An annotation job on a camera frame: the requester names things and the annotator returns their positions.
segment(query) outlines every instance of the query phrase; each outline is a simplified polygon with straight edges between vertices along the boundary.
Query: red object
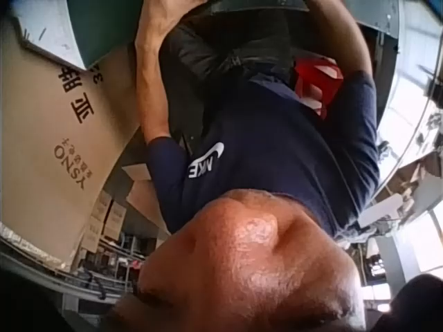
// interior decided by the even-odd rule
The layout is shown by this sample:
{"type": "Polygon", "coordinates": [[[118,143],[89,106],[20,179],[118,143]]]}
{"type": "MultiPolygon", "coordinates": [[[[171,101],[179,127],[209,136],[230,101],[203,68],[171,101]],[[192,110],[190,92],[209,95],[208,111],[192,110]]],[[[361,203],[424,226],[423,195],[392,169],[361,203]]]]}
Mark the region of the red object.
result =
{"type": "Polygon", "coordinates": [[[322,97],[319,100],[322,102],[320,116],[322,119],[325,119],[327,115],[327,105],[334,99],[338,89],[343,83],[343,74],[340,68],[327,59],[302,59],[297,61],[295,70],[298,74],[296,93],[300,98],[311,97],[309,92],[312,90],[312,85],[322,91],[322,97]],[[317,68],[318,66],[334,69],[337,78],[324,73],[317,68]]]}

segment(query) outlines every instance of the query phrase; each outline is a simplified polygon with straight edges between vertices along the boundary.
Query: person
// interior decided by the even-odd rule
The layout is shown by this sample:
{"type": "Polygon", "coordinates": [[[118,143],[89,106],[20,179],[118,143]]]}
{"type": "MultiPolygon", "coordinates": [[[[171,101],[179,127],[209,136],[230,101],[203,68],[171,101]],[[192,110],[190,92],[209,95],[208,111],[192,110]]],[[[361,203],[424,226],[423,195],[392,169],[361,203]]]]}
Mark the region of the person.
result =
{"type": "Polygon", "coordinates": [[[266,36],[219,55],[179,24],[203,3],[143,5],[138,110],[172,236],[108,321],[125,331],[364,329],[359,272],[334,242],[379,181],[376,91],[363,35],[340,0],[305,0],[344,76],[321,120],[289,88],[283,20],[257,21],[266,36]],[[204,95],[204,134],[192,158],[170,135],[162,44],[204,95]]]}

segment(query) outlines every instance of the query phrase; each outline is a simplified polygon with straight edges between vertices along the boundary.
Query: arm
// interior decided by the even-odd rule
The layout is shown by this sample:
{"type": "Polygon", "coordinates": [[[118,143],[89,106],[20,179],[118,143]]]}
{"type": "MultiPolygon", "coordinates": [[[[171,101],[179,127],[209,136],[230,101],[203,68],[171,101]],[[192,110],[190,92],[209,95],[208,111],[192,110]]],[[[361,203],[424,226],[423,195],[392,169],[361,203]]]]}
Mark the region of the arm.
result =
{"type": "Polygon", "coordinates": [[[146,143],[170,137],[168,99],[161,79],[159,51],[182,16],[206,0],[145,0],[136,37],[137,104],[146,143]]]}
{"type": "Polygon", "coordinates": [[[305,0],[305,3],[343,75],[364,71],[372,76],[368,45],[341,0],[305,0]]]}

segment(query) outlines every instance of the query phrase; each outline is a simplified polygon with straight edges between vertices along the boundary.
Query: shirt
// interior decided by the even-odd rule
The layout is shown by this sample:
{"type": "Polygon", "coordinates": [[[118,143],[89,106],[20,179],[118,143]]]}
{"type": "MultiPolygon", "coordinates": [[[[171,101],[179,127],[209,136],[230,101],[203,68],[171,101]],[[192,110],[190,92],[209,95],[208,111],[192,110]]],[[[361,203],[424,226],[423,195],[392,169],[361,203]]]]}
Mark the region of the shirt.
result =
{"type": "Polygon", "coordinates": [[[368,74],[345,78],[324,120],[289,87],[259,76],[226,96],[191,159],[162,137],[147,146],[147,166],[170,232],[227,191],[254,189],[301,203],[335,237],[377,188],[376,137],[368,74]]]}

